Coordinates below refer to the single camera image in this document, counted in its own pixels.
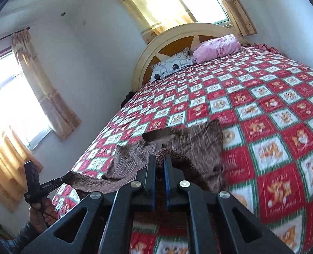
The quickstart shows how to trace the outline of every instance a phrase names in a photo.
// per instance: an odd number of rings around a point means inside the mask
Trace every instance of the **white wall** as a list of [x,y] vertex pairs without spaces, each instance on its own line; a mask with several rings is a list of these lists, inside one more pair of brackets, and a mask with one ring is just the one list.
[[146,47],[140,31],[117,0],[84,0],[77,12],[70,23],[99,68],[111,76],[111,99],[121,103],[131,91],[135,65]]
[[[41,183],[69,171],[120,109],[146,46],[134,21],[116,0],[84,0],[77,12],[67,15],[64,22],[30,28],[45,72],[82,120],[65,141],[51,132],[33,151],[44,166]],[[8,46],[10,39],[0,43],[0,50]],[[28,220],[28,207],[22,201],[9,213],[0,203],[0,223],[17,234]]]
[[[51,132],[34,149],[34,156],[44,166],[40,174],[40,182],[43,183],[64,175],[72,168],[118,111],[120,103],[111,99],[115,92],[111,76],[93,62],[68,25],[56,22],[31,26],[30,34],[49,79],[82,120],[65,141],[60,142]],[[10,213],[0,203],[0,223],[18,233],[28,220],[28,207],[22,201],[16,211]]]
[[313,6],[309,0],[240,0],[257,35],[251,43],[266,43],[287,57],[313,68]]

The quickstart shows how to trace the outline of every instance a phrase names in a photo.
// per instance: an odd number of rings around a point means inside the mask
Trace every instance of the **silver screw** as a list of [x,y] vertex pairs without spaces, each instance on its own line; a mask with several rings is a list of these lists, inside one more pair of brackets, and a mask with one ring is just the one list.
[[93,192],[93,193],[91,193],[91,198],[92,199],[101,198],[101,193],[100,192]]
[[189,187],[191,185],[189,181],[180,181],[179,184],[181,187]]
[[131,182],[131,187],[139,188],[140,186],[141,186],[141,182],[140,181],[132,181]]
[[220,196],[221,198],[229,198],[231,195],[230,195],[230,193],[228,193],[227,191],[221,191],[221,192],[219,193],[219,196]]

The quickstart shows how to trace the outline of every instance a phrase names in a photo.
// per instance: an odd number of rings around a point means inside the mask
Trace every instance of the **bedspread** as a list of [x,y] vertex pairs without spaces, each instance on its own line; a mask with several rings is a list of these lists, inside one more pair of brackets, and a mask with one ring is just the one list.
[[[243,47],[144,85],[73,167],[101,178],[116,145],[166,126],[219,119],[229,191],[295,253],[313,246],[313,70],[281,55]],[[59,216],[79,198],[63,185]],[[186,233],[134,225],[131,253],[186,253]]]

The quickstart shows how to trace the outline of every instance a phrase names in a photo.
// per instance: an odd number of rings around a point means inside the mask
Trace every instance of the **pink pillow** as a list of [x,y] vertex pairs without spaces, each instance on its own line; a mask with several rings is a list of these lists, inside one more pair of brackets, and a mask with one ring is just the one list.
[[239,52],[241,44],[234,35],[211,39],[200,44],[193,57],[197,64]]

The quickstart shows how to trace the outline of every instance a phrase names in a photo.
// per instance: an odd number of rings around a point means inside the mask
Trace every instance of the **ceiling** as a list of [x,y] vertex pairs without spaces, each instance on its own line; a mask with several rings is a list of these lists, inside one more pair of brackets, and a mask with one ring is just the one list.
[[68,18],[83,0],[9,0],[0,12],[0,38],[35,23]]

